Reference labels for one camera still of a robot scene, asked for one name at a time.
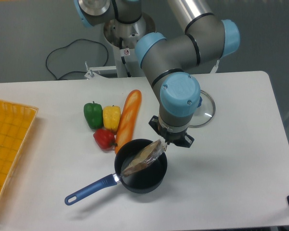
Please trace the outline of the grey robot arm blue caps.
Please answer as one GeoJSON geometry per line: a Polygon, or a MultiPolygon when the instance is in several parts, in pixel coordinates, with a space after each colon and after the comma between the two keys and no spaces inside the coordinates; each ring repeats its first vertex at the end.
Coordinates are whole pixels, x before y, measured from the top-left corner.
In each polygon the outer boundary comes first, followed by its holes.
{"type": "Polygon", "coordinates": [[[190,147],[194,140],[187,129],[201,96],[187,70],[234,53],[240,46],[237,25],[219,20],[204,0],[170,0],[184,34],[168,40],[139,0],[77,0],[74,5],[85,26],[104,24],[105,38],[119,49],[124,76],[146,76],[159,102],[152,129],[167,143],[190,147]]]}

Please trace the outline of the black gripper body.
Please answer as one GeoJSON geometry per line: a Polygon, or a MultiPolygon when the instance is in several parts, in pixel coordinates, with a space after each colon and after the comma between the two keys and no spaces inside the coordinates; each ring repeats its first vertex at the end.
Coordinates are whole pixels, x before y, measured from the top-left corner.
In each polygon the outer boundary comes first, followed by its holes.
{"type": "Polygon", "coordinates": [[[164,131],[173,136],[172,143],[178,147],[191,147],[194,142],[194,138],[187,133],[188,125],[182,127],[171,127],[164,123],[164,121],[154,115],[148,122],[150,127],[161,136],[161,131],[164,131]]]}

